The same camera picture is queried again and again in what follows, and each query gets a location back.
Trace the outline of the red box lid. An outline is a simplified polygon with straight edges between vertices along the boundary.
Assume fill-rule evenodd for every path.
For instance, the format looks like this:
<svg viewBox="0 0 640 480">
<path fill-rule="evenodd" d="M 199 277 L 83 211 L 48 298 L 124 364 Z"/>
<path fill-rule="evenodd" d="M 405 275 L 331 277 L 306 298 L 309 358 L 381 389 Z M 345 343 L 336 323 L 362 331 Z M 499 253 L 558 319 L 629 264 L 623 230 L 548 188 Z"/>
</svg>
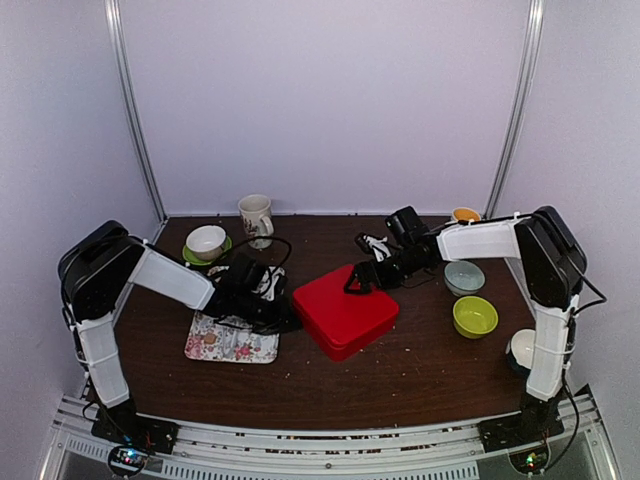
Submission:
<svg viewBox="0 0 640 480">
<path fill-rule="evenodd" d="M 354 267 L 344 265 L 293 292 L 293 307 L 301 321 L 334 317 L 382 317 L 399 314 L 399 305 L 385 292 L 372 290 L 367 295 L 346 295 L 343 285 Z"/>
</svg>

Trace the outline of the red box base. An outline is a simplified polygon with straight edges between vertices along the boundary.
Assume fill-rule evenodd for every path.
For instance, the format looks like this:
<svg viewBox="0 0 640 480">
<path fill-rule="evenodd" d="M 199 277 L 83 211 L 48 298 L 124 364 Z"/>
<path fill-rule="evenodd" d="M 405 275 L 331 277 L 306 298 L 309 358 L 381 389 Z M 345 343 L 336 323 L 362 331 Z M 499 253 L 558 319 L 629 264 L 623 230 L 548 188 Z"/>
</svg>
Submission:
<svg viewBox="0 0 640 480">
<path fill-rule="evenodd" d="M 332 361 L 341 362 L 389 332 L 397 315 L 382 317 L 303 318 L 303 326 L 320 350 Z"/>
</svg>

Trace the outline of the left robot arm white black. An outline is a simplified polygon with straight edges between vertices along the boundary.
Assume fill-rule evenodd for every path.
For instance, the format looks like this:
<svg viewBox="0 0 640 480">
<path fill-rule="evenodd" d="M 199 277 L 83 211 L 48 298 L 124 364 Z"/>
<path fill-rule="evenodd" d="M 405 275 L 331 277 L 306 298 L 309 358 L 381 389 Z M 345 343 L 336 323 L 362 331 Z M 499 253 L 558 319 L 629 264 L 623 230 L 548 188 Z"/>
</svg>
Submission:
<svg viewBox="0 0 640 480">
<path fill-rule="evenodd" d="M 196 313 L 238 317 L 256 335 L 282 335 L 302 324 L 285 293 L 283 266 L 268 266 L 238 243 L 212 276 L 108 220 L 59 260 L 62 312 L 77 358 L 93 387 L 99 421 L 123 444 L 137 442 L 144 424 L 121 365 L 116 328 L 134 289 L 145 289 Z"/>
</svg>

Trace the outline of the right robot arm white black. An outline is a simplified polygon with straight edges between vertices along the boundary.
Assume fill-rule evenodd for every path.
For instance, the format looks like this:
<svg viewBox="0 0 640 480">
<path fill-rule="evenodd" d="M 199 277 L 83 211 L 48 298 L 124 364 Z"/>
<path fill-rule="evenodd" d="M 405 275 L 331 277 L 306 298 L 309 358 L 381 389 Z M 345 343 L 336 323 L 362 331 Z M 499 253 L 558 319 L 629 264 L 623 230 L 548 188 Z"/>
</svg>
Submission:
<svg viewBox="0 0 640 480">
<path fill-rule="evenodd" d="M 408 206 L 385 222 L 397 243 L 395 250 L 383 260 L 356 264 L 343 286 L 345 293 L 367 295 L 374 289 L 399 288 L 414 273 L 442 262 L 503 258 L 521 263 L 535 343 L 522 412 L 514 417 L 512 430 L 519 440 L 535 440 L 550 426 L 563 387 L 574 339 L 572 324 L 586 282 L 586 255 L 568 225 L 552 206 L 435 229 Z"/>
</svg>

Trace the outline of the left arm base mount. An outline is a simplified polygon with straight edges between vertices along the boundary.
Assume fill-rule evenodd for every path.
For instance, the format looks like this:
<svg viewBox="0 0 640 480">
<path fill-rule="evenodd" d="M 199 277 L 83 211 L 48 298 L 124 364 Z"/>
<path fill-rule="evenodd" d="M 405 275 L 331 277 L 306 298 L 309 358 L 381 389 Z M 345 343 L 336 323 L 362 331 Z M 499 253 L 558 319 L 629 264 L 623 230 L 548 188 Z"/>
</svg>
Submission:
<svg viewBox="0 0 640 480">
<path fill-rule="evenodd" d="M 89 406 L 97 406 L 91 434 L 114 443 L 107 454 L 107 466 L 117 478 L 130 479 L 141 473 L 154 455 L 173 452 L 179 431 L 177 423 L 140 416 L 132 399 L 107 408 L 92 381 L 89 393 L 90 402 L 83 412 Z"/>
</svg>

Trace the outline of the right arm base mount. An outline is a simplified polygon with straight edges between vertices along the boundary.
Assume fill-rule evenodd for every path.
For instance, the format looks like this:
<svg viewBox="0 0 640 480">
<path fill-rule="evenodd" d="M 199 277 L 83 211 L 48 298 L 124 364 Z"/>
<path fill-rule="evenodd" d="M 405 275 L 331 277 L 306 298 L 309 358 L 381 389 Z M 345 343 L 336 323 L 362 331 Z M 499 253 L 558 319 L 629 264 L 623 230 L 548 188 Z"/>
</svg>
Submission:
<svg viewBox="0 0 640 480">
<path fill-rule="evenodd" d="M 518 413 L 481 421 L 478 432 L 484 452 L 508 450 L 518 473 L 546 472 L 552 463 L 549 440 L 565 431 L 558 410 L 561 399 L 561 393 L 549 401 L 524 393 Z"/>
</svg>

